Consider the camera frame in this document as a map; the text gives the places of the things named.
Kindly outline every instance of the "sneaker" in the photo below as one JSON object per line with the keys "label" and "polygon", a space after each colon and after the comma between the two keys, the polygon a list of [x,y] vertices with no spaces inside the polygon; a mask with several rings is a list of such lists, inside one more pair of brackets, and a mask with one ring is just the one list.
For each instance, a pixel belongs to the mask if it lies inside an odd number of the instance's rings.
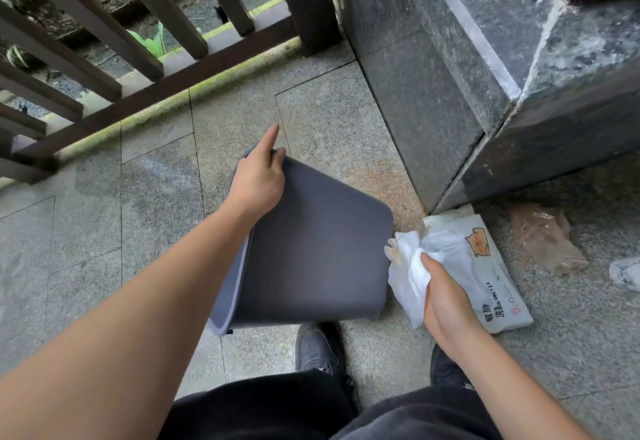
{"label": "sneaker", "polygon": [[338,325],[333,322],[303,324],[296,339],[296,371],[318,369],[345,376],[344,347]]}
{"label": "sneaker", "polygon": [[460,366],[455,364],[437,344],[431,353],[429,377],[432,386],[447,385],[476,390]]}

